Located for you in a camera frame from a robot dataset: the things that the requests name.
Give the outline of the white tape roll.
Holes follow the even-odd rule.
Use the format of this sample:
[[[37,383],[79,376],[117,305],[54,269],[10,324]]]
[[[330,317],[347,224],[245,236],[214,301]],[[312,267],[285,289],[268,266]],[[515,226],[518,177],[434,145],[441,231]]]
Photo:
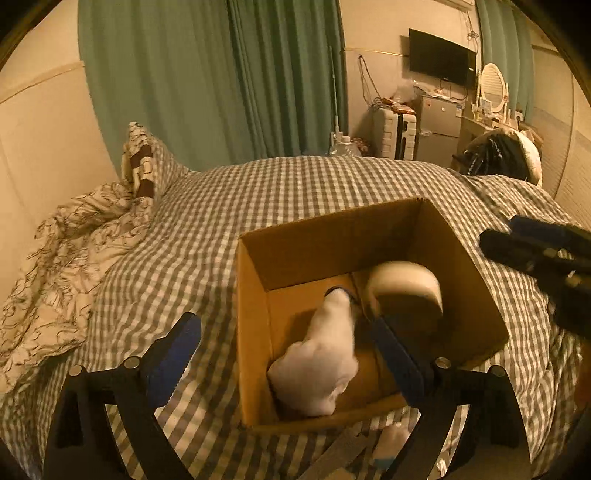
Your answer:
[[[377,265],[370,271],[365,299],[374,318],[437,322],[443,315],[438,278],[427,267],[414,262]]]

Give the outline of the green curtain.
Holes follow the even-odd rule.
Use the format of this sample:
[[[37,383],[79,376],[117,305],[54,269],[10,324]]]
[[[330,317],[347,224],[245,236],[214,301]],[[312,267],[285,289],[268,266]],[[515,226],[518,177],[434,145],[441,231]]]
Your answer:
[[[530,122],[534,108],[534,60],[526,16],[510,1],[478,0],[484,64],[494,63],[509,86],[509,109]]]
[[[194,170],[325,155],[348,123],[335,1],[82,1],[78,44],[113,162],[133,122]]]

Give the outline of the brown cardboard box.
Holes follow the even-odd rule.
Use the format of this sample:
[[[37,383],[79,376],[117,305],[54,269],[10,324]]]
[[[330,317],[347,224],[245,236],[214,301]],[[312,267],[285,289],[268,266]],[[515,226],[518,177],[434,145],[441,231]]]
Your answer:
[[[441,208],[410,198],[342,210],[250,231],[238,240],[236,336],[242,424],[259,434],[297,434],[368,422],[403,408],[405,399],[377,351],[370,324],[356,325],[359,371],[332,415],[308,418],[274,397],[267,370],[307,333],[329,288],[365,296],[370,270],[411,261],[437,277],[443,316],[426,329],[401,327],[427,361],[448,358],[474,368],[508,342],[509,333],[483,269]]]

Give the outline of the black wall television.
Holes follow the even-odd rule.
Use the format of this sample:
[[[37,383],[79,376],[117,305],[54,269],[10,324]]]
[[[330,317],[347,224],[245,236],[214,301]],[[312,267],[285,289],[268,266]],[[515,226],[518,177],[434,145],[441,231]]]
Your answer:
[[[441,37],[410,29],[409,69],[472,90],[477,76],[477,54]]]

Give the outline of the black and white clothes pile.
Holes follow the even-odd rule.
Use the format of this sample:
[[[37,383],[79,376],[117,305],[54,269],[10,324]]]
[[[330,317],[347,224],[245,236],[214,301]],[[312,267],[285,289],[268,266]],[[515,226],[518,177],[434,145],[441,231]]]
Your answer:
[[[536,143],[521,131],[488,131],[453,155],[454,165],[467,176],[503,175],[541,187],[542,157]]]

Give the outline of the white cloud plush blue star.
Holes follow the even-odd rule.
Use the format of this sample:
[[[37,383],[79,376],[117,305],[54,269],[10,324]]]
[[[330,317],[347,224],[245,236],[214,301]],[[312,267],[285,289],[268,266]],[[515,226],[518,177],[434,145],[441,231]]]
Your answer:
[[[393,423],[383,429],[372,453],[372,465],[377,469],[388,469],[400,454],[409,437],[408,428],[401,422]]]

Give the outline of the white oval vanity mirror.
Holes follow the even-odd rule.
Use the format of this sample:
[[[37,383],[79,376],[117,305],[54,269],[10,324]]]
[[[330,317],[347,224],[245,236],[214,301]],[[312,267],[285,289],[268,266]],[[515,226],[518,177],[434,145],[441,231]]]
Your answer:
[[[486,64],[479,75],[479,106],[491,113],[501,113],[508,101],[508,84],[495,63]]]

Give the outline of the patterned pillow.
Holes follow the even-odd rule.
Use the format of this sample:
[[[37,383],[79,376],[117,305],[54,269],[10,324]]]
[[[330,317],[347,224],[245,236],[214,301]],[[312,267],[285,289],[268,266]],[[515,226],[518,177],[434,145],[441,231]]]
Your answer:
[[[159,202],[190,169],[179,163],[167,146],[144,126],[130,122],[121,157],[121,182],[136,197]]]

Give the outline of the white suitcase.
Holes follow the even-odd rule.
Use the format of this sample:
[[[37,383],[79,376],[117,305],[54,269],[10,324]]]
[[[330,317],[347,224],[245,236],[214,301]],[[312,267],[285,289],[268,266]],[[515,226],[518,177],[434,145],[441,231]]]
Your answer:
[[[410,108],[377,108],[373,114],[376,153],[394,160],[413,160],[417,116]]]

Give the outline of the white cream tube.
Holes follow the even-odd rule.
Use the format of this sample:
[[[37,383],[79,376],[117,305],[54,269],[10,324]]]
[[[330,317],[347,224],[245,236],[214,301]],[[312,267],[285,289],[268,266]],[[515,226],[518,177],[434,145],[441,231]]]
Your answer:
[[[356,424],[346,428],[331,446],[298,477],[298,480],[322,480],[338,471],[345,470],[356,457],[367,448],[368,438],[362,433],[362,426]]]

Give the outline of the floral white blanket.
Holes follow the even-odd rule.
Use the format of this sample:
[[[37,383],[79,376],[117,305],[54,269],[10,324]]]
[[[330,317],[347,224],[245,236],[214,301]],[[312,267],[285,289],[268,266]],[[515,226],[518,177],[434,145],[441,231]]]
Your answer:
[[[82,344],[107,271],[145,236],[155,186],[106,184],[61,205],[37,228],[1,308],[1,392],[32,383],[41,364]]]

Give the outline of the white gloved hand plush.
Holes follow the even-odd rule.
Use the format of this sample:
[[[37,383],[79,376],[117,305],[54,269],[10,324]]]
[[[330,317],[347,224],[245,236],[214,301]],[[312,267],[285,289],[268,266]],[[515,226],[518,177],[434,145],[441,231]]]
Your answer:
[[[276,398],[308,417],[335,412],[339,395],[359,371],[355,354],[359,302],[342,287],[325,292],[304,339],[270,365],[267,378]]]

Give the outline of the grey checkered duvet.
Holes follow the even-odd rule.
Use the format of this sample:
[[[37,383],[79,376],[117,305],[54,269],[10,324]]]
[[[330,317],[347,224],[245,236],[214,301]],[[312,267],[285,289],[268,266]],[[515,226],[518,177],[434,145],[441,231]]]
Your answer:
[[[481,271],[510,338],[494,360],[520,403],[535,474],[561,453],[575,416],[578,340],[549,317],[535,281],[487,261],[486,228],[524,215],[565,223],[542,189],[504,176],[467,177],[432,164],[385,159],[273,158],[183,172],[155,209],[141,244],[108,271],[86,341],[43,366],[34,387],[1,413],[1,436],[39,478],[51,417],[68,369],[117,366],[142,354],[186,311],[204,337],[158,421],[197,479],[294,479],[332,436],[253,436],[240,429],[235,368],[235,251],[250,230],[409,197],[431,200]]]

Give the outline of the grey mini fridge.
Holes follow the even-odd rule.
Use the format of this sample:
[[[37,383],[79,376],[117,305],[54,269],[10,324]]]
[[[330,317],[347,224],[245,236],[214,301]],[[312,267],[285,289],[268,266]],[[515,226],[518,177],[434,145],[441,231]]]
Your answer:
[[[415,107],[415,159],[450,167],[459,143],[462,107],[455,102],[428,95],[419,96]]]

